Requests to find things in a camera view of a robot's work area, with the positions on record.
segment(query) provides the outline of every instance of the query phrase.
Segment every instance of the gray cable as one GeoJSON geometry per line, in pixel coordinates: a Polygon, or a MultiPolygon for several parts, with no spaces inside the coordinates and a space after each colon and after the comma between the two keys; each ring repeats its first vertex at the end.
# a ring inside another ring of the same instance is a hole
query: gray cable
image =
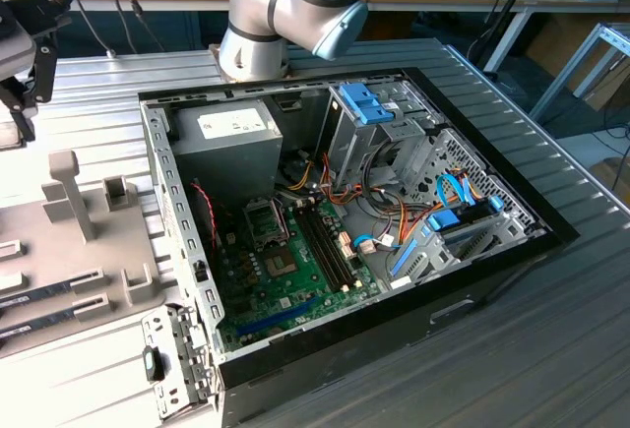
{"type": "Polygon", "coordinates": [[[88,18],[88,14],[86,13],[86,9],[84,8],[83,3],[81,3],[81,0],[76,1],[77,5],[79,6],[79,11],[81,12],[81,16],[83,17],[86,25],[88,25],[88,28],[92,32],[92,36],[94,36],[94,39],[96,39],[96,41],[98,41],[98,44],[100,44],[102,48],[107,52],[107,57],[116,57],[116,52],[111,47],[109,47],[96,32],[95,27],[93,27],[90,19],[88,18]]]}
{"type": "Polygon", "coordinates": [[[127,22],[125,21],[122,7],[120,6],[120,0],[114,0],[114,4],[116,5],[116,11],[118,12],[118,16],[120,17],[120,21],[122,22],[123,29],[125,30],[125,35],[127,36],[129,47],[131,47],[131,50],[134,52],[134,54],[138,54],[138,50],[134,45],[134,41],[131,39],[131,33],[129,33],[129,27],[127,26],[127,22]]]}
{"type": "Polygon", "coordinates": [[[136,18],[138,18],[138,21],[145,28],[145,31],[153,39],[154,43],[157,44],[159,50],[161,52],[166,52],[166,49],[164,49],[164,46],[161,44],[161,42],[159,42],[158,37],[154,34],[153,30],[149,27],[149,24],[145,20],[144,11],[142,9],[142,6],[140,5],[140,2],[138,0],[129,0],[129,3],[131,3],[134,13],[136,14],[136,18]]]}

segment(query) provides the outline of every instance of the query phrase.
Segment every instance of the cardboard box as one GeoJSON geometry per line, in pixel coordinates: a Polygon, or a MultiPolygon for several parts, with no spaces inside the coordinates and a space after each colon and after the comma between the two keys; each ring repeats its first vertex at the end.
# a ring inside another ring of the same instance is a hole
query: cardboard box
{"type": "MultiPolygon", "coordinates": [[[[589,171],[608,189],[612,187],[614,178],[617,175],[621,157],[609,157],[598,162],[589,171]]],[[[627,157],[621,169],[621,175],[617,181],[617,186],[613,190],[621,202],[630,206],[630,157],[627,157]]]]}

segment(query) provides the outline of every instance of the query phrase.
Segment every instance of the motherboard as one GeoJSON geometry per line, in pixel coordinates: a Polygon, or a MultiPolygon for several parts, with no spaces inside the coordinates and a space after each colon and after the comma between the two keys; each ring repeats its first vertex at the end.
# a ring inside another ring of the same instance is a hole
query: motherboard
{"type": "Polygon", "coordinates": [[[286,209],[267,202],[264,207],[248,206],[243,214],[247,226],[236,225],[225,237],[219,265],[225,308],[219,330],[227,350],[279,335],[380,293],[361,258],[344,254],[347,233],[329,202],[306,201],[286,209]],[[260,246],[257,231],[267,236],[275,231],[280,238],[283,229],[285,240],[260,246]]]}

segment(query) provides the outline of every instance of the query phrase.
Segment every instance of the connector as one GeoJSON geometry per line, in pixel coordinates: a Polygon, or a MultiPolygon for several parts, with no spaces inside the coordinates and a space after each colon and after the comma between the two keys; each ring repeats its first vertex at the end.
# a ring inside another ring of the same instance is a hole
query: connector
{"type": "Polygon", "coordinates": [[[361,244],[358,245],[358,249],[362,254],[373,254],[376,252],[376,247],[371,239],[361,241],[361,244]]]}

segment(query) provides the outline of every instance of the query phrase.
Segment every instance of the metal bracket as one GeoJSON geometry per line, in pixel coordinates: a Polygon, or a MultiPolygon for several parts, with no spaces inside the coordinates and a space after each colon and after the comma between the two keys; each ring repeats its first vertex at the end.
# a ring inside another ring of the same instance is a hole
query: metal bracket
{"type": "Polygon", "coordinates": [[[163,379],[154,387],[159,418],[199,404],[214,405],[219,379],[196,313],[163,305],[143,318],[142,331],[164,367],[163,379]]]}

